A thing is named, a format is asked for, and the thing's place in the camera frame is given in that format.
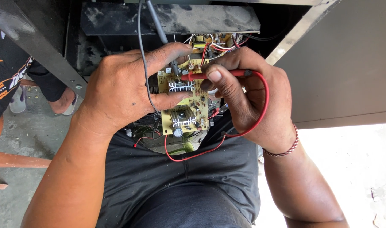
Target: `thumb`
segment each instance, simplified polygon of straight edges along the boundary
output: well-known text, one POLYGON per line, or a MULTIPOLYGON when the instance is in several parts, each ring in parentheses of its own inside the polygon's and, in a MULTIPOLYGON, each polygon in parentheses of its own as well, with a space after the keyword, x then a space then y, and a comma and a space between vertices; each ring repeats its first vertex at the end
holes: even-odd
POLYGON ((230 108, 237 110, 237 107, 246 107, 249 104, 240 82, 226 68, 221 65, 211 65, 206 70, 206 75, 218 88, 230 108))
POLYGON ((173 108, 180 101, 188 97, 193 97, 192 91, 151 94, 152 102, 157 110, 173 108))

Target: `cabinet door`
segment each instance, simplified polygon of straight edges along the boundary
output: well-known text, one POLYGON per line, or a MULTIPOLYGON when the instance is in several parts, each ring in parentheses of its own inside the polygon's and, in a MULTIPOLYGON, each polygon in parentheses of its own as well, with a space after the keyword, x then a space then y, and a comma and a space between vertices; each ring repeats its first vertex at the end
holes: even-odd
POLYGON ((299 128, 386 123, 386 1, 341 1, 275 65, 299 128))

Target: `hand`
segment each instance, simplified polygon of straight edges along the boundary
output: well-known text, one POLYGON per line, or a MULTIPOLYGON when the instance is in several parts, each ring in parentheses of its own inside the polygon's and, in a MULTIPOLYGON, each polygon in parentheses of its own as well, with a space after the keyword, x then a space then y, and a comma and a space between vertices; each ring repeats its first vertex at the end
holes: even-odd
POLYGON ((258 71, 266 79, 270 91, 269 106, 260 124, 246 134, 248 140, 257 143, 270 153, 284 153, 296 139, 291 116, 292 95, 284 70, 271 66, 247 47, 226 53, 215 61, 202 66, 210 81, 204 81, 201 89, 219 90, 216 97, 224 97, 231 111, 232 122, 238 132, 253 126, 263 109, 264 86, 257 76, 235 77, 228 70, 249 69, 258 71))
MULTIPOLYGON (((148 75, 153 75, 172 60, 185 62, 190 45, 169 43, 145 54, 148 75)), ((158 110, 175 107, 191 91, 151 94, 158 110)), ((88 130, 112 136, 120 128, 154 112, 145 86, 140 50, 104 57, 92 73, 86 96, 74 118, 88 130)))

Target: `person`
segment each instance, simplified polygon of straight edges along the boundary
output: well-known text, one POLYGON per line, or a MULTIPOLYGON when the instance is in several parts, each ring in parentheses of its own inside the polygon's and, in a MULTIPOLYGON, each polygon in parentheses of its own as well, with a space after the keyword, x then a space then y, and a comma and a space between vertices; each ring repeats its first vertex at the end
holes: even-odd
MULTIPOLYGON (((184 61, 192 48, 169 43, 146 54, 148 75, 172 60, 184 61)), ((332 190, 301 143, 290 154, 296 130, 290 119, 286 73, 249 48, 225 54, 202 70, 219 89, 229 111, 211 127, 191 157, 220 143, 221 132, 243 132, 264 103, 255 76, 237 79, 228 70, 260 72, 270 88, 264 119, 243 137, 226 137, 215 151, 183 162, 141 145, 134 148, 123 126, 153 112, 138 50, 104 57, 92 73, 86 96, 41 180, 22 221, 30 227, 244 227, 260 209, 257 145, 266 151, 265 175, 288 227, 348 227, 332 190)), ((159 110, 174 107, 191 92, 152 94, 159 110)))
POLYGON ((40 87, 55 113, 72 113, 76 101, 74 91, 0 31, 0 117, 11 102, 19 106, 19 111, 14 112, 24 111, 25 92, 20 82, 26 73, 40 87))

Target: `black probe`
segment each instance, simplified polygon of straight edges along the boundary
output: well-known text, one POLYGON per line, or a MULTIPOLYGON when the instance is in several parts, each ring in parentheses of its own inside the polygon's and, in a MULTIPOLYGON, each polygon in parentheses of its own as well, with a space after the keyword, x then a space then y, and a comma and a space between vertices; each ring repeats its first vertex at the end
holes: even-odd
MULTIPOLYGON (((154 6, 153 6, 152 3, 151 3, 151 0, 146 0, 145 3, 146 3, 146 5, 147 5, 147 7, 148 7, 149 12, 151 13, 152 19, 154 20, 155 27, 156 27, 156 29, 157 29, 159 38, 161 39, 161 41, 162 41, 162 43, 163 43, 164 45, 167 44, 167 43, 169 43, 169 41, 168 41, 167 38, 166 38, 165 32, 163 31, 161 22, 159 21, 158 15, 157 15, 157 13, 155 12, 154 6)), ((178 67, 178 62, 177 62, 176 60, 173 60, 173 61, 170 63, 170 67, 172 68, 172 71, 173 71, 173 73, 174 73, 175 75, 180 75, 180 71, 179 71, 179 67, 178 67)))

